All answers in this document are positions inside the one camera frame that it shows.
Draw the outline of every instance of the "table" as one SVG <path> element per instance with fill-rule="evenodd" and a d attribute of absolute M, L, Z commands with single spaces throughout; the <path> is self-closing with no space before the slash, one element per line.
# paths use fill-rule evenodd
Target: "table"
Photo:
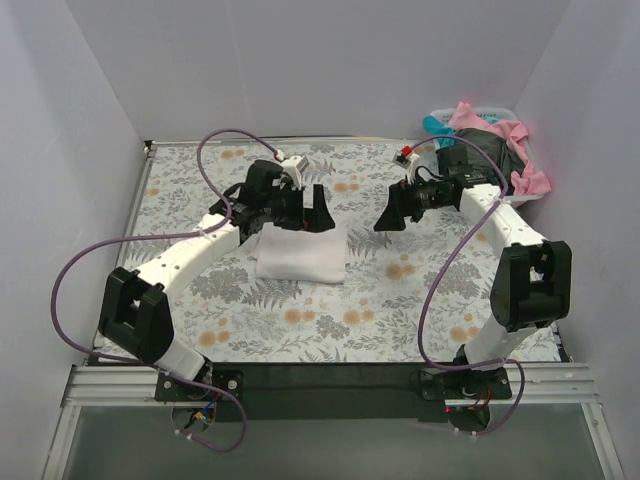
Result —
<path fill-rule="evenodd" d="M 404 232 L 373 232 L 387 188 L 404 175 L 391 163 L 399 141 L 279 142 L 287 155 L 306 155 L 306 185 L 322 183 L 329 210 L 349 224 L 343 285 L 255 278 L 257 237 L 225 255 L 178 297 L 177 335 L 213 361 L 419 361 L 416 330 L 424 297 L 449 252 L 469 228 L 453 207 L 430 210 Z M 141 190 L 133 234 L 191 230 L 217 198 L 196 168 L 194 144 L 159 146 Z M 433 147 L 420 149 L 435 168 Z M 220 187 L 244 180 L 269 152 L 250 143 L 207 146 L 203 162 Z M 124 266 L 151 260 L 169 241 L 130 244 Z M 489 314 L 497 258 L 482 234 L 459 255 L 434 298 L 425 327 L 433 359 L 450 361 Z M 125 354 L 104 341 L 105 352 Z M 558 361 L 554 333 L 541 329 L 513 354 L 523 361 Z"/>

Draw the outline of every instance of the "black fabric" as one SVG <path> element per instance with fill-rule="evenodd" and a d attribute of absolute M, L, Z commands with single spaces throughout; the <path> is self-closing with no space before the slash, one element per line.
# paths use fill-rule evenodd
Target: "black fabric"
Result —
<path fill-rule="evenodd" d="M 478 130 L 476 128 L 463 128 L 455 132 L 458 137 L 469 140 L 471 143 L 477 145 L 484 150 L 487 155 L 493 160 L 498 168 L 502 171 L 507 182 L 509 183 L 508 195 L 513 193 L 513 185 L 511 184 L 511 172 L 518 172 L 522 174 L 524 171 L 524 162 L 520 160 L 520 157 L 512 152 L 507 147 L 507 141 L 490 132 Z M 474 170 L 481 172 L 485 175 L 489 181 L 494 185 L 500 185 L 498 175 L 493 171 L 493 168 L 487 161 L 482 158 L 478 152 L 473 148 L 464 145 L 467 148 L 467 158 L 469 159 L 469 165 L 472 165 Z"/>

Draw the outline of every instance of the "black joint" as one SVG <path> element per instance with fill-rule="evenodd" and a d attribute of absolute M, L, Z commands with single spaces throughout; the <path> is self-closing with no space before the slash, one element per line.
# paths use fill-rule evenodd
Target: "black joint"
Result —
<path fill-rule="evenodd" d="M 452 145 L 440 148 L 436 152 L 438 158 L 438 172 L 444 178 L 453 177 L 460 173 L 468 173 L 472 169 L 464 145 Z"/>
<path fill-rule="evenodd" d="M 399 163 L 400 165 L 407 165 L 409 163 L 409 159 L 404 155 L 399 154 L 396 156 L 396 163 Z"/>
<path fill-rule="evenodd" d="M 500 257 L 491 289 L 491 311 L 508 332 L 543 328 L 569 313 L 571 249 L 565 242 L 512 245 Z M 542 275 L 532 280 L 532 272 Z"/>
<path fill-rule="evenodd" d="M 122 267 L 107 278 L 98 330 L 145 363 L 155 363 L 173 341 L 164 286 L 149 285 Z"/>

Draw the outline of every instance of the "cloth pile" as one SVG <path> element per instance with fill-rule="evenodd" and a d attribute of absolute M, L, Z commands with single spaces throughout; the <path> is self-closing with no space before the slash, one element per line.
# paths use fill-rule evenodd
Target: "cloth pile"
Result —
<path fill-rule="evenodd" d="M 529 131 L 523 123 L 493 117 L 483 119 L 475 114 L 470 104 L 460 102 L 448 125 L 428 116 L 423 126 L 432 135 L 457 135 L 487 152 L 510 181 L 509 195 L 544 195 L 551 191 L 549 180 L 544 173 L 535 170 L 526 152 L 524 142 Z M 439 143 L 446 147 L 454 141 L 443 139 Z M 467 152 L 469 163 L 490 178 L 495 177 L 491 167 L 475 150 L 467 148 Z"/>

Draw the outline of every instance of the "glass panel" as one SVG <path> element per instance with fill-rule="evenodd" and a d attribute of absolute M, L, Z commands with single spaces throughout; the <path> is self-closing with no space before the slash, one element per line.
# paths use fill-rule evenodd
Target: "glass panel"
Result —
<path fill-rule="evenodd" d="M 492 407 L 497 418 L 506 407 Z M 168 408 L 84 407 L 65 478 L 604 478 L 580 405 L 523 405 L 473 442 L 411 420 L 252 422 L 227 455 L 173 435 Z M 233 441 L 236 424 L 205 437 Z"/>

